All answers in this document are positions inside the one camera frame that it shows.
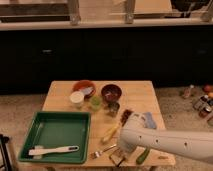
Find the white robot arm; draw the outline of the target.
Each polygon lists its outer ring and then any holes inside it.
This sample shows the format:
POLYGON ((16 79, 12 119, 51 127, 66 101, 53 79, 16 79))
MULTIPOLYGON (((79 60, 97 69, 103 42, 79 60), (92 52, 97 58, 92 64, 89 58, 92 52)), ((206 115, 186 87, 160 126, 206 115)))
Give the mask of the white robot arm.
POLYGON ((118 147, 127 154, 151 148, 213 164, 213 133, 152 129, 143 113, 132 113, 120 130, 118 147))

